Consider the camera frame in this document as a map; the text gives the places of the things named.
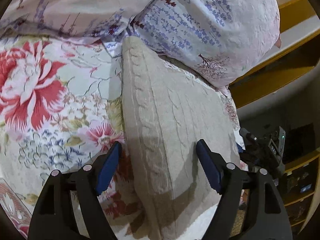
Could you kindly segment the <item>beige cable knit sweater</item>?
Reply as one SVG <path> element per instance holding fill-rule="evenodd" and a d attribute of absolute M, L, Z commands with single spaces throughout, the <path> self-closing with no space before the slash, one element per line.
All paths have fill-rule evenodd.
<path fill-rule="evenodd" d="M 201 239 L 220 196 L 196 156 L 203 139 L 240 165 L 233 103 L 191 73 L 161 59 L 137 37 L 123 42 L 122 107 L 135 191 L 149 239 Z"/>

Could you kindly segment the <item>wooden shelf unit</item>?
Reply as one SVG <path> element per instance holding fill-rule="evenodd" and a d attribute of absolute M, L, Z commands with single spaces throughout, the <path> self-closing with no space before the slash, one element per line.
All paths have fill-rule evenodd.
<path fill-rule="evenodd" d="M 230 90 L 241 127 L 279 148 L 278 189 L 297 235 L 319 205 L 319 18 L 308 0 L 285 2 L 279 11 L 281 48 Z"/>

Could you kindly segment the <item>white floral bedsheet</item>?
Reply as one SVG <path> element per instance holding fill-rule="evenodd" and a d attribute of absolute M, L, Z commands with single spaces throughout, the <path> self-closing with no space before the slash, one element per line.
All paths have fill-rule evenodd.
<path fill-rule="evenodd" d="M 122 145 L 119 164 L 99 203 L 118 239 L 149 239 L 126 146 L 122 70 L 123 46 L 112 57 L 100 42 L 32 36 L 1 40 L 1 178 L 31 217 L 53 170 L 78 171 L 117 141 Z M 227 112 L 237 120 L 238 149 L 244 143 L 239 119 L 233 100 L 225 98 L 233 103 Z"/>

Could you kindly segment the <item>lavender floral pillow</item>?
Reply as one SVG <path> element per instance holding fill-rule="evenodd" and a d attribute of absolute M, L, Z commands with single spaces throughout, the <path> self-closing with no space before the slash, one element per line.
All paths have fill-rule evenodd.
<path fill-rule="evenodd" d="M 127 32 L 227 92 L 280 43 L 280 14 L 277 0 L 153 0 Z"/>

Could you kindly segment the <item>pink striped pillow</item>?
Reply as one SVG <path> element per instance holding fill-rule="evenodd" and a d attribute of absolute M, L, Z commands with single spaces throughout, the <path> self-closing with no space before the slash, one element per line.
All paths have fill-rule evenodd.
<path fill-rule="evenodd" d="M 1 0 L 1 34 L 109 38 L 152 0 Z"/>

